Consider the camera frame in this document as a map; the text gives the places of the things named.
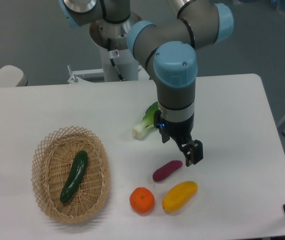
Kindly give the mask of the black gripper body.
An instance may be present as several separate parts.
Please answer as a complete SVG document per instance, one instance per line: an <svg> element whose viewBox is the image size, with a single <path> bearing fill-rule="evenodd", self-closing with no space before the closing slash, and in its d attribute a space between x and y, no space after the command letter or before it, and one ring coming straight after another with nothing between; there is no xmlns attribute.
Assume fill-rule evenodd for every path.
<svg viewBox="0 0 285 240"><path fill-rule="evenodd" d="M154 113L154 127L158 129L159 133L165 132L173 139L179 150L183 151L184 146L188 140L192 139L191 131L194 126L194 114L187 120L181 122L172 122L164 119L161 116L161 111L157 110Z"/></svg>

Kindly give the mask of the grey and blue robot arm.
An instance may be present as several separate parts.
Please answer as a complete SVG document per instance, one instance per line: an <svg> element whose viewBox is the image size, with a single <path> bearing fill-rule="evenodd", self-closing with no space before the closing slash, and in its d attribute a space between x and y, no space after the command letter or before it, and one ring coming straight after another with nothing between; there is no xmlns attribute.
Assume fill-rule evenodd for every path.
<svg viewBox="0 0 285 240"><path fill-rule="evenodd" d="M105 78L129 81L142 67L155 82L158 110L153 124L162 142L174 140L187 166L203 158L203 145L193 139L196 50L228 38L234 17L223 3L172 0L176 20L159 27L142 20L128 0L61 0L71 27L90 26L92 40L108 55L103 58Z"/></svg>

